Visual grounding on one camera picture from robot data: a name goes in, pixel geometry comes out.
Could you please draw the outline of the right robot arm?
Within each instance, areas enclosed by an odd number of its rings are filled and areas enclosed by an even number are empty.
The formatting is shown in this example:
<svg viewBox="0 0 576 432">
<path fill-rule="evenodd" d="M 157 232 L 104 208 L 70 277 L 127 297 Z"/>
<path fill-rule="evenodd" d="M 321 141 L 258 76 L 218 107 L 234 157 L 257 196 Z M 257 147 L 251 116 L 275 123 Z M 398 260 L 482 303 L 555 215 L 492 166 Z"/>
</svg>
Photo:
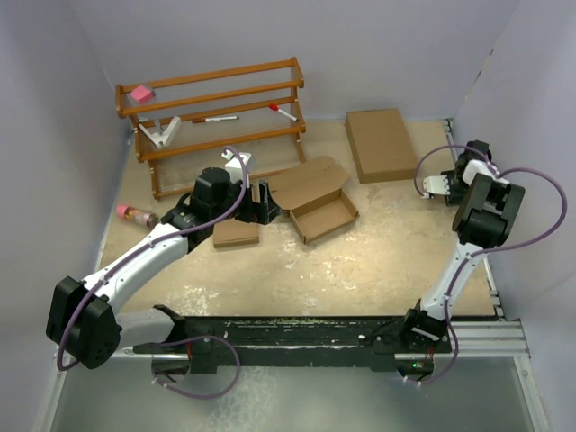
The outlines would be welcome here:
<svg viewBox="0 0 576 432">
<path fill-rule="evenodd" d="M 425 199 L 442 196 L 457 210 L 454 252 L 433 288 L 408 310 L 400 330 L 400 342 L 410 352 L 448 336 L 459 295 L 484 253 L 509 238 L 526 189 L 500 176 L 488 143 L 472 140 L 462 146 L 453 169 L 424 178 L 418 193 Z"/>
</svg>

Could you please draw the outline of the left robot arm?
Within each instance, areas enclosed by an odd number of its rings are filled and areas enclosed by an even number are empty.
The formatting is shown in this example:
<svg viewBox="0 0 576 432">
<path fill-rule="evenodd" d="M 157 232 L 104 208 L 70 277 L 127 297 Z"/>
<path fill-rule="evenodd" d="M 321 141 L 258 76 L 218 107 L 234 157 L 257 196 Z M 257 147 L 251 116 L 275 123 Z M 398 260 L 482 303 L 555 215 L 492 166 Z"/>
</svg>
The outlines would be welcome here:
<svg viewBox="0 0 576 432">
<path fill-rule="evenodd" d="M 254 193 L 245 177 L 232 181 L 223 168 L 205 168 L 155 228 L 105 268 L 76 280 L 67 276 L 53 292 L 46 327 L 58 346 L 57 368 L 95 369 L 126 346 L 123 305 L 148 281 L 212 236 L 216 224 L 236 220 L 267 225 L 279 214 L 267 181 Z"/>
</svg>

